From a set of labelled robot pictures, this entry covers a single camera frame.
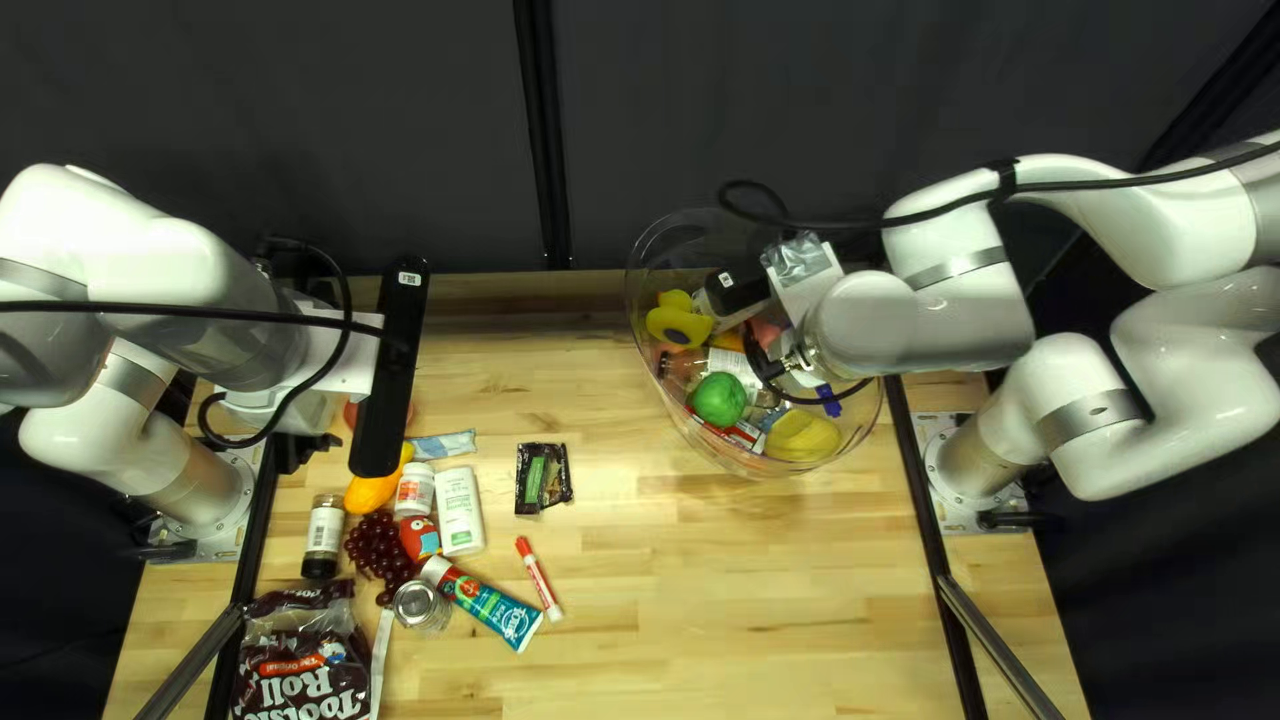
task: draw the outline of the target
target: white container with green label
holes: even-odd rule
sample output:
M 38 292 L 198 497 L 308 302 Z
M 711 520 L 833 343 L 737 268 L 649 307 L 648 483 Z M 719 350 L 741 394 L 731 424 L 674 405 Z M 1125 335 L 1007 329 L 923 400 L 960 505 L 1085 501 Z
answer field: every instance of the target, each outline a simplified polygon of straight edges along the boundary
M 445 556 L 471 555 L 484 550 L 480 489 L 471 468 L 454 468 L 435 474 L 435 511 L 440 519 L 440 544 Z

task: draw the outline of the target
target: red grapes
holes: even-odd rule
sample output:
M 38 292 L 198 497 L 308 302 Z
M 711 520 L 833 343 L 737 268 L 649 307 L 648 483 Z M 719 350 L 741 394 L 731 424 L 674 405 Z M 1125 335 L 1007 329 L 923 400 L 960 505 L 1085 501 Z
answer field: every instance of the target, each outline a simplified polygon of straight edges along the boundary
M 417 575 L 417 568 L 399 542 L 399 527 L 389 510 L 365 515 L 342 543 L 343 550 L 365 577 L 372 575 L 385 584 L 378 593 L 378 606 L 387 607 L 402 584 Z

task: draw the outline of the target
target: toothpaste tube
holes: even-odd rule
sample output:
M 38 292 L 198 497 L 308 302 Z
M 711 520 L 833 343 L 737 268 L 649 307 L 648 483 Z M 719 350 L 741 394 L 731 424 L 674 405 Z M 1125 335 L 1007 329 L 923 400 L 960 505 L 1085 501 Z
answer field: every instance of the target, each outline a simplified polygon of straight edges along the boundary
M 461 433 L 448 433 L 443 436 L 412 437 L 408 443 L 413 446 L 413 460 L 439 460 L 454 455 L 466 455 L 476 451 L 475 429 Z
M 421 577 L 476 620 L 507 641 L 512 650 L 525 652 L 534 630 L 543 623 L 543 614 L 518 600 L 480 584 L 465 570 L 440 555 L 433 555 L 422 566 Z

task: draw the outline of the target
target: pill bottle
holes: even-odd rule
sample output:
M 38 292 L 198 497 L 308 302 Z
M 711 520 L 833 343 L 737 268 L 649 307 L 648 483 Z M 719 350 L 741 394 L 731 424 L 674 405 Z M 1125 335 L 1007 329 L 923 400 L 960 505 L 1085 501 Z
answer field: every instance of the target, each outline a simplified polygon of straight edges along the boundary
M 430 462 L 406 462 L 396 491 L 396 519 L 431 514 L 435 497 L 435 470 Z

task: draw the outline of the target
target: tom's toothpaste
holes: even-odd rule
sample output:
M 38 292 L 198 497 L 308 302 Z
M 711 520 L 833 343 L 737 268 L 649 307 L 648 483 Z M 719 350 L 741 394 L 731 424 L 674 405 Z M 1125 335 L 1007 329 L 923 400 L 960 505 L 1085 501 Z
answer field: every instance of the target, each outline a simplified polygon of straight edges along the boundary
M 422 579 L 498 633 L 516 652 L 524 652 L 534 630 L 543 623 L 543 614 L 524 602 L 507 597 L 471 575 L 443 556 L 433 555 L 422 566 Z

